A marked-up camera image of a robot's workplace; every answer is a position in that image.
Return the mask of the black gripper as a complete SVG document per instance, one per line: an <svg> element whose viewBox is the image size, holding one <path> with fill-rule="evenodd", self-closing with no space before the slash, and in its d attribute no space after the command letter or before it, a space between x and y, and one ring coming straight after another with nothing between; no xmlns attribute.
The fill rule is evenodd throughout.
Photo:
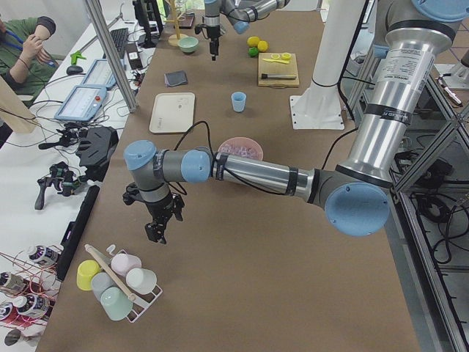
<svg viewBox="0 0 469 352"><path fill-rule="evenodd" d="M222 25L209 26L206 23L199 23L195 26L195 33L200 34L206 31L204 35L210 39L210 55L213 61L215 61L219 55L219 38L226 34L226 30Z"/></svg>
<svg viewBox="0 0 469 352"><path fill-rule="evenodd" d="M145 224L144 229L148 239L152 242L166 244L164 232L172 216L175 216L178 221L183 221L184 201L179 194L171 191L164 191L159 199L150 201L144 199L144 192L139 190L135 183L131 183L126 186L122 200L126 205L141 202L147 206L152 221Z"/></svg>

